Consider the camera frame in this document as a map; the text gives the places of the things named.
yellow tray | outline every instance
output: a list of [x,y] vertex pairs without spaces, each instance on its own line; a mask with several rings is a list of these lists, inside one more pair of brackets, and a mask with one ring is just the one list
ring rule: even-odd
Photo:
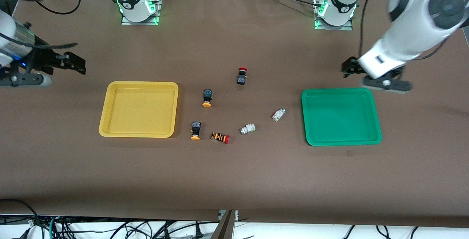
[[170,137],[174,132],[178,92],[174,82],[111,82],[104,99],[99,134]]

electrical component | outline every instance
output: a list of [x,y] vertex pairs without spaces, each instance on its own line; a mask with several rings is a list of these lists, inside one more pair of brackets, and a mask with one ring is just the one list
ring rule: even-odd
[[247,133],[250,133],[250,132],[254,132],[256,130],[256,127],[254,124],[246,124],[245,127],[239,129],[239,131],[241,132],[241,134],[247,134]]
[[238,73],[237,83],[239,85],[244,85],[246,84],[246,72],[248,71],[248,69],[245,67],[240,67],[238,70],[239,70],[239,73]]
[[230,136],[213,132],[211,134],[211,139],[228,144],[228,142],[230,141]]
[[272,119],[275,121],[275,122],[278,122],[280,120],[280,118],[282,118],[282,116],[285,114],[285,109],[279,109],[277,110],[273,115],[272,115]]
[[200,129],[201,129],[201,124],[200,122],[192,122],[192,136],[191,140],[198,141],[200,140],[199,134],[200,134]]
[[202,106],[205,108],[211,107],[211,100],[213,100],[211,90],[205,89],[204,90],[204,102],[202,103]]

brown table surface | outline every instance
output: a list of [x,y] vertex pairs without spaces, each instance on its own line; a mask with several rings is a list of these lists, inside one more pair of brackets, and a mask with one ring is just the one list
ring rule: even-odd
[[[76,1],[43,3],[67,11]],[[386,6],[369,3],[365,49],[390,27]],[[290,0],[164,0],[155,27],[121,26],[111,0],[82,0],[72,15],[20,2],[15,17],[50,44],[78,42],[71,51],[87,60],[87,74],[56,70],[49,88],[0,89],[0,197],[40,214],[216,219],[218,209],[239,209],[263,222],[469,224],[462,30],[434,57],[408,64],[412,92],[373,92],[380,144],[312,147],[300,94],[359,86],[361,75],[340,73],[357,54],[357,22],[352,32],[315,30],[311,8]],[[244,87],[239,67],[248,69]],[[174,135],[101,137],[104,95],[116,80],[176,82]],[[206,88],[210,109],[201,106]],[[189,139],[192,121],[202,122],[202,141]],[[241,136],[251,122],[258,130]],[[231,143],[208,140],[211,132]],[[27,213],[14,204],[0,211]]]

green tray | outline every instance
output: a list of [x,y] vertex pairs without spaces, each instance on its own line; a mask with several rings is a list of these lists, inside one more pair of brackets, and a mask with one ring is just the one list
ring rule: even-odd
[[379,144],[373,94],[365,88],[309,89],[301,94],[306,140],[315,147]]

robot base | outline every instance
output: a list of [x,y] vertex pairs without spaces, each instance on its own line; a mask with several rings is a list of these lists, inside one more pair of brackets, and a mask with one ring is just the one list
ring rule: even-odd
[[[323,5],[324,0],[313,0],[313,3],[318,3]],[[322,30],[345,30],[345,31],[351,31],[352,30],[352,20],[349,19],[345,25],[340,25],[340,26],[334,26],[334,25],[329,25],[322,19],[318,13],[320,12],[321,7],[314,7],[313,12],[314,12],[314,27],[315,29],[322,29]]]
[[159,23],[159,14],[161,13],[162,0],[153,0],[153,1],[156,1],[153,4],[154,7],[155,7],[155,13],[154,14],[150,15],[146,20],[143,20],[142,22],[129,21],[124,15],[122,15],[121,25],[158,25],[158,23]]

